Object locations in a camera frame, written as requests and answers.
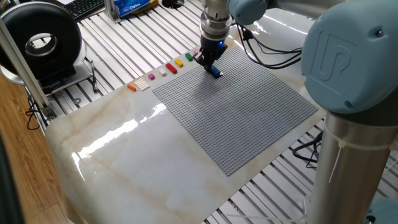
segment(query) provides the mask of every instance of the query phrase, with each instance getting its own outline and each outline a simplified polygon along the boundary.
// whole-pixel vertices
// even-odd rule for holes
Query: keyboard
[[[76,21],[80,21],[104,7],[104,0],[75,0],[62,6]]]

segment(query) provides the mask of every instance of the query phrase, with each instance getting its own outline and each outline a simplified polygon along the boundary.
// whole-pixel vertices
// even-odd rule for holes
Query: gray lego baseplate
[[[318,110],[239,47],[215,66],[223,77],[197,67],[153,93],[228,176]]]

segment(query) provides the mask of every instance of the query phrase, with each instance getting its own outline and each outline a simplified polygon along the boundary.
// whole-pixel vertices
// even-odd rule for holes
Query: red lego brick
[[[166,64],[166,68],[168,68],[170,70],[170,72],[172,72],[173,74],[176,74],[177,69],[170,63]]]

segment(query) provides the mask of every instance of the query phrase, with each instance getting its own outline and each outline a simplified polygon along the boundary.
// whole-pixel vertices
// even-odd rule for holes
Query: lego brick
[[[180,59],[175,59],[174,61],[180,68],[182,68],[184,66],[184,64],[182,63],[182,61]]]
[[[127,88],[129,88],[132,91],[137,91],[136,87],[134,87],[134,86],[132,86],[130,84],[127,84]]]
[[[192,57],[192,55],[190,54],[190,53],[186,53],[185,54],[185,57],[188,59],[188,61],[192,61],[193,60],[193,57]]]
[[[172,72],[173,74],[177,73],[177,69],[170,63],[166,64],[166,68],[170,70],[170,72]]]
[[[137,79],[137,81],[134,81],[134,84],[137,85],[137,87],[141,90],[144,91],[146,89],[149,88],[149,85],[147,82],[145,82],[145,80],[143,80],[142,78]]]
[[[167,75],[166,71],[165,71],[163,68],[159,69],[159,73],[160,73],[163,77],[165,77],[165,76]]]
[[[149,78],[150,80],[154,80],[154,79],[155,79],[155,75],[154,75],[154,74],[149,74],[149,75],[148,75],[148,78]]]

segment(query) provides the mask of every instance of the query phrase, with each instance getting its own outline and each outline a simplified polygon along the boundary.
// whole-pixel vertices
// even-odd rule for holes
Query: green lego brick
[[[190,53],[186,53],[185,56],[187,57],[188,61],[191,62],[193,60],[192,55]]]

